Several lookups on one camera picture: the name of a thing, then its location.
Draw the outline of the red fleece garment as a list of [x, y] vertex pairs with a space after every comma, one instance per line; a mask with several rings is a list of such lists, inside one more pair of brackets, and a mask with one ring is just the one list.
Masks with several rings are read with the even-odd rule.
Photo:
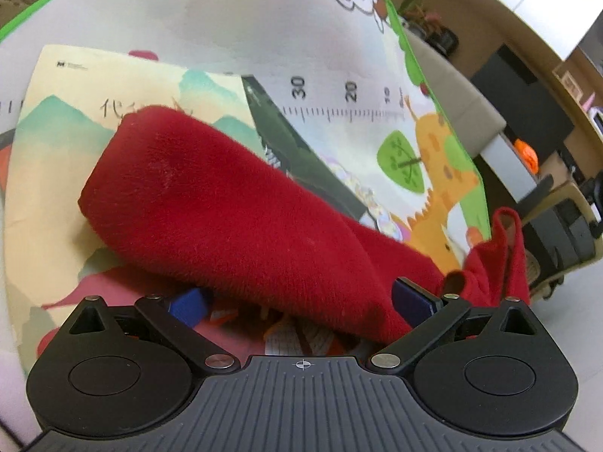
[[490, 240], [462, 269], [338, 212], [210, 125], [165, 106], [126, 115], [92, 170], [79, 208], [123, 261], [234, 299], [389, 344], [410, 325], [396, 279], [481, 307], [527, 301], [517, 213], [500, 208]]

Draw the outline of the beige office chair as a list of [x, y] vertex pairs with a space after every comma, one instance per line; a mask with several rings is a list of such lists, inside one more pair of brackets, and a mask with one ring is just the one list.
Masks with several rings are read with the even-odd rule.
[[517, 204], [522, 220], [530, 297], [550, 298], [570, 272], [602, 258], [602, 176], [583, 188], [554, 185], [550, 174]]

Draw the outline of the illustrated storage bag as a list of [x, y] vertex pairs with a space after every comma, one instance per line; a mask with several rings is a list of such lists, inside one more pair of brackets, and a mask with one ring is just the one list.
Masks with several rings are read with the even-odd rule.
[[181, 109], [231, 137], [337, 210], [396, 240], [409, 232], [369, 186], [310, 146], [254, 76], [184, 69], [119, 53], [45, 47], [1, 150], [4, 260], [20, 361], [31, 368], [70, 311], [88, 295], [129, 305], [176, 286], [129, 265], [84, 219], [87, 178], [129, 113]]

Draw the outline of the black cabinet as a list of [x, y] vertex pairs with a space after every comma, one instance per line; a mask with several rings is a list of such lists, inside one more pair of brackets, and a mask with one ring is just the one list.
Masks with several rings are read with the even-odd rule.
[[562, 148], [574, 129], [553, 95], [506, 45], [475, 72], [471, 83], [505, 119], [510, 138], [527, 143], [540, 165]]

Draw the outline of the beige sofa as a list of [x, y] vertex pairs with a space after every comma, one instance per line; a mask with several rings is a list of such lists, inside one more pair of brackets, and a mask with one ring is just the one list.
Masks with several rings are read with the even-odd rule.
[[477, 157], [495, 136], [503, 132], [505, 119], [447, 59], [410, 31], [405, 30], [405, 33], [426, 85], [435, 94], [467, 153]]

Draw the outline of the orange object on desk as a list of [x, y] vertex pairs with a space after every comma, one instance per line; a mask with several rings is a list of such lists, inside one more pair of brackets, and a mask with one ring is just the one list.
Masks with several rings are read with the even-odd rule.
[[534, 148], [520, 139], [513, 142], [513, 147], [527, 169], [532, 174], [537, 174], [540, 170], [540, 161]]

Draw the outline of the potted plant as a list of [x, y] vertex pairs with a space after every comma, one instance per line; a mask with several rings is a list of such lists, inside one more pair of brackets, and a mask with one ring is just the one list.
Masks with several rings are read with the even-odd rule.
[[446, 59], [458, 49], [458, 36], [442, 23], [436, 11], [426, 8], [423, 0], [403, 0], [398, 14], [414, 35]]

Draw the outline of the colourful cartoon play mat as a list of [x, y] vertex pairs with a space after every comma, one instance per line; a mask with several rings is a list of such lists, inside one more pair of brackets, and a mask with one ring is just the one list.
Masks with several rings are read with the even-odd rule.
[[[490, 234], [481, 178], [389, 0], [48, 0], [1, 34], [1, 118], [13, 128], [49, 45], [254, 76], [308, 145], [402, 219], [408, 237], [391, 239], [443, 273]], [[240, 357], [343, 345], [346, 333], [199, 287], [216, 297], [201, 331]]]

